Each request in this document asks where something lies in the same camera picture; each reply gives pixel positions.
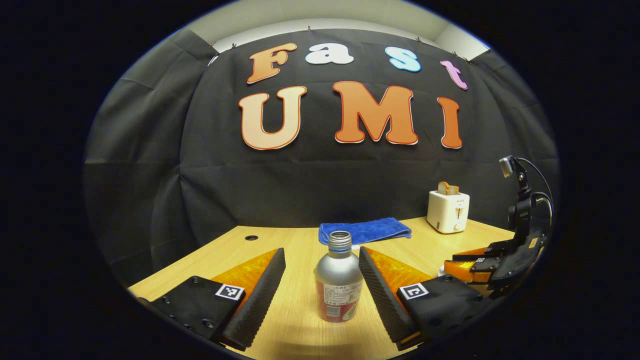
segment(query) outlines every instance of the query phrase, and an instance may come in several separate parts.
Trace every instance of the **light wood tabletop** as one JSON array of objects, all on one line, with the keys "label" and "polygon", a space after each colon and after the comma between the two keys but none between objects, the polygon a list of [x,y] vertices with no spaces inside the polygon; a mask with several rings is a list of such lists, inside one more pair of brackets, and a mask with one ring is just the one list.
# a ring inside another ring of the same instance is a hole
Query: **light wood tabletop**
[{"label": "light wood tabletop", "polygon": [[[411,238],[363,244],[425,274],[438,269],[457,252],[508,240],[513,232],[467,220],[456,234],[440,234],[426,217],[401,220]],[[245,240],[256,235],[257,240]],[[399,352],[380,320],[371,293],[362,288],[356,315],[345,323],[329,323],[317,314],[314,267],[328,249],[318,240],[318,228],[237,226],[184,258],[132,285],[129,291],[153,301],[193,275],[210,279],[267,251],[284,248],[287,268],[253,344],[239,352],[267,359],[389,359]]]}]

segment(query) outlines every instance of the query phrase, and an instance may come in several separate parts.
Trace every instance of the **bottle label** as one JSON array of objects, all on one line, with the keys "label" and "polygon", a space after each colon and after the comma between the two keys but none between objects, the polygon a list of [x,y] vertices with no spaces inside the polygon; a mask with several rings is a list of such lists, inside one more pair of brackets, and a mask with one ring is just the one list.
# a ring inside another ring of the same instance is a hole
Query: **bottle label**
[{"label": "bottle label", "polygon": [[316,280],[320,317],[329,322],[345,322],[353,317],[364,280],[354,284],[336,286]]}]

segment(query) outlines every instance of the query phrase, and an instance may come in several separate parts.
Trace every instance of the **ceiling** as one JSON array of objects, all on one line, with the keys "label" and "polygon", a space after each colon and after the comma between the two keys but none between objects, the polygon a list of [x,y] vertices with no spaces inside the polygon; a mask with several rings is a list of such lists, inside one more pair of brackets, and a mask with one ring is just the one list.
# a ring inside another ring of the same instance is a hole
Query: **ceiling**
[{"label": "ceiling", "polygon": [[213,42],[268,24],[331,18],[373,22],[435,40],[449,21],[402,0],[238,0],[188,25]]}]

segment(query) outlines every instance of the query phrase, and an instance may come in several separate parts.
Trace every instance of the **white letter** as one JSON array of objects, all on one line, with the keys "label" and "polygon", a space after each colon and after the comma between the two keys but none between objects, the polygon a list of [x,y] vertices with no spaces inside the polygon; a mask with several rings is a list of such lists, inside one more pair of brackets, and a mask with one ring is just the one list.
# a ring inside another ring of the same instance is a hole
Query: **white letter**
[{"label": "white letter", "polygon": [[311,64],[348,64],[353,61],[353,56],[349,55],[349,49],[342,44],[334,44],[332,42],[326,44],[317,44],[309,47],[309,53],[305,60]]}]

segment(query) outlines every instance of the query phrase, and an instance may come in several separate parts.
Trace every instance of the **pink letter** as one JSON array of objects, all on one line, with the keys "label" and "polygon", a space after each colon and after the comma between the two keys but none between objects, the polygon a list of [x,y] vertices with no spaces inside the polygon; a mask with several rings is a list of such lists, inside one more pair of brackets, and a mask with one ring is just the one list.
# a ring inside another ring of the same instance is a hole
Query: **pink letter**
[{"label": "pink letter", "polygon": [[447,71],[449,72],[449,75],[451,76],[453,82],[456,83],[456,85],[462,90],[466,90],[467,84],[465,84],[458,75],[460,73],[460,70],[453,66],[453,64],[449,60],[441,61],[440,63],[442,64],[442,66],[447,68]]}]

